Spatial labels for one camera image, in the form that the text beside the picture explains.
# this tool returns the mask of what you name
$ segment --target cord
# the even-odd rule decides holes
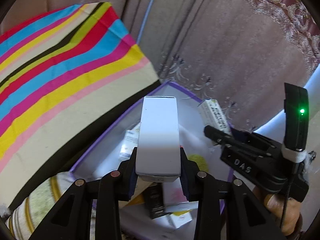
[[[287,205],[288,205],[288,201],[289,201],[289,195],[290,195],[290,189],[291,189],[291,185],[294,181],[294,178],[297,174],[297,171],[298,171],[298,168],[299,168],[299,164],[300,163],[295,163],[292,167],[292,173],[291,173],[291,176],[289,178],[289,181],[288,181],[288,187],[287,187],[287,191],[285,193],[285,200],[284,200],[284,205],[283,205],[283,211],[282,211],[282,216],[281,216],[281,220],[280,220],[280,229],[282,228],[283,226],[283,223],[284,223],[284,217],[285,217],[285,212],[286,212],[286,209],[287,209]]]

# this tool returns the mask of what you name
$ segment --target purple rim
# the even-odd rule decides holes
[[[159,91],[161,88],[165,87],[166,85],[169,85],[173,88],[176,88],[177,90],[185,93],[186,95],[190,96],[193,100],[197,101],[198,103],[201,103],[202,100],[200,98],[198,98],[194,93],[192,93],[191,91],[187,90],[186,88],[180,86],[179,84],[175,83],[175,82],[171,82],[171,81],[166,81],[163,84],[161,84],[160,86],[158,86],[156,89],[154,89],[153,91],[151,91],[149,94],[147,94],[147,96],[151,96],[154,93],[156,93],[157,91]],[[103,132],[102,135],[99,136],[99,138],[86,150],[86,152],[78,159],[78,161],[72,166],[72,168],[69,171],[70,176],[76,180],[75,176],[74,176],[74,171],[76,170],[76,168],[78,167],[78,165],[87,157],[87,155],[92,151],[92,149],[95,148],[95,146],[127,115],[129,114],[138,104],[140,104],[142,102],[143,98],[140,98],[137,102],[135,102],[132,106],[130,106],[112,125],[109,126],[109,128],[107,130],[105,130]],[[230,168],[230,172],[228,175],[228,182],[231,182],[233,178],[233,170]],[[220,212],[223,211],[225,206],[224,201],[220,202]]]

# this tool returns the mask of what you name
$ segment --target blue stripe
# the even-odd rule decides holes
[[[13,46],[18,44],[20,41],[24,40],[31,34],[47,27],[48,25],[62,19],[63,17],[72,14],[80,6],[81,5],[76,4],[63,10],[54,12],[24,27],[23,29],[21,29],[20,31],[18,31],[17,33],[15,33],[14,35],[12,35],[0,44],[0,56],[2,56],[9,49],[11,49]]]
[[[122,21],[119,19],[115,20],[105,35],[91,50],[51,66],[10,94],[0,105],[0,120],[2,120],[14,106],[49,81],[63,75],[69,70],[110,54],[127,34],[128,31]]]

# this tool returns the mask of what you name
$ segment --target white tape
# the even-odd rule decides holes
[[[285,158],[293,163],[303,162],[307,156],[307,150],[304,150],[302,152],[293,151],[293,150],[286,148],[284,144],[282,144],[282,146],[281,146],[281,152],[282,152],[283,158]]]

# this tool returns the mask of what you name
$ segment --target black stripe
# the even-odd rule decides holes
[[[59,43],[57,43],[53,47],[47,49],[46,51],[42,52],[41,54],[35,56],[31,60],[27,61],[26,63],[24,63],[23,65],[21,65],[17,69],[15,69],[12,73],[10,73],[4,80],[2,80],[0,82],[0,87],[2,87],[4,85],[4,83],[9,80],[9,78],[11,78],[15,74],[17,74],[19,71],[21,71],[25,67],[29,66],[30,64],[32,64],[33,62],[37,61],[38,59],[41,59],[42,57],[44,57],[44,56],[56,51],[57,49],[60,49],[63,46],[67,45],[70,42],[70,40],[73,38],[73,36],[76,34],[76,32],[81,28],[81,26],[84,25],[88,21],[88,19],[101,7],[102,4],[103,4],[102,2],[99,3],[93,9],[93,11],[89,14],[89,16],[82,23],[80,23],[76,28],[74,28],[67,36],[65,36]]]
[[[39,170],[29,179],[10,204],[10,210],[15,210],[31,192],[46,179],[56,175],[58,172],[68,171],[78,158],[89,148],[89,146],[123,114],[131,105],[140,98],[160,86],[159,80],[144,88],[110,111],[99,117],[85,129],[74,136],[54,155],[52,155]]]

